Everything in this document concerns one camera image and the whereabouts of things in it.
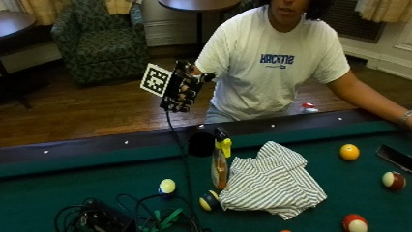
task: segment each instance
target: yellow ball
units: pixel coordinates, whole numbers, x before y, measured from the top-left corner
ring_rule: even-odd
[[[359,150],[357,146],[353,145],[353,144],[345,144],[340,148],[340,156],[347,161],[356,160],[360,156],[360,150]]]
[[[220,205],[216,192],[209,190],[199,199],[199,203],[205,211],[212,211]]]

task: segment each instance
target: white striped shirt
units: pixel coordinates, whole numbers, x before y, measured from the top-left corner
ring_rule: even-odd
[[[235,158],[227,188],[220,192],[224,210],[261,210],[283,219],[296,217],[325,199],[317,182],[304,169],[300,154],[267,142],[256,159]]]

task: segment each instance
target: green patterned armchair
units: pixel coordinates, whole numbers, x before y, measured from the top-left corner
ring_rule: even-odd
[[[52,27],[52,37],[73,81],[91,86],[140,79],[149,62],[140,5],[111,15],[105,0],[72,0]]]

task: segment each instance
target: man's arm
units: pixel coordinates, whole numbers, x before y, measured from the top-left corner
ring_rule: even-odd
[[[399,123],[408,109],[400,106],[364,84],[348,71],[339,79],[327,83],[327,87],[335,95],[347,103],[368,110],[371,113]],[[412,117],[408,117],[405,126],[412,130]]]

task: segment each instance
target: white t-shirt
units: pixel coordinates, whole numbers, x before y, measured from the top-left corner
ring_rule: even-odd
[[[311,76],[328,83],[349,70],[335,30],[303,17],[291,32],[279,32],[268,5],[219,26],[196,66],[203,73],[216,73],[211,103],[237,120],[273,117]]]

